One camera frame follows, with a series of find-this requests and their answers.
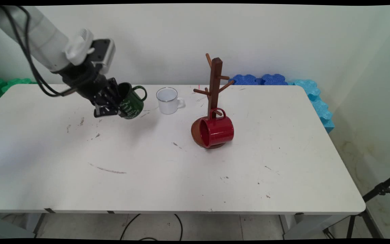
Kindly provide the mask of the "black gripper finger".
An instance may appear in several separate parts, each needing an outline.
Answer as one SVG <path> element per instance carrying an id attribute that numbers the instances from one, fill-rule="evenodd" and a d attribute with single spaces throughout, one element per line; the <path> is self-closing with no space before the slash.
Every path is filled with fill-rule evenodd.
<path id="1" fill-rule="evenodd" d="M 118 84 L 115 78 L 108 79 L 108 101 L 110 103 L 119 103 L 121 101 Z"/>
<path id="2" fill-rule="evenodd" d="M 127 117 L 127 113 L 121 105 L 125 98 L 125 95 L 113 93 L 95 94 L 93 96 L 93 105 L 95 106 L 93 116 L 96 118 L 114 115 L 118 115 L 122 118 Z"/>

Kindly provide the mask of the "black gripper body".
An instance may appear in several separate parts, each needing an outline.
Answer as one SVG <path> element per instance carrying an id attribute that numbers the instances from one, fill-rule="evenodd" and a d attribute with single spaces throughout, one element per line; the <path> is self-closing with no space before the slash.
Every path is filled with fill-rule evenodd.
<path id="1" fill-rule="evenodd" d="M 113 99 L 110 91 L 110 82 L 100 72 L 102 64 L 93 65 L 91 62 L 84 62 L 81 65 L 67 65 L 59 71 L 63 82 L 69 89 L 60 92 L 60 96 L 67 96 L 71 93 L 78 93 L 91 102 L 106 102 Z"/>

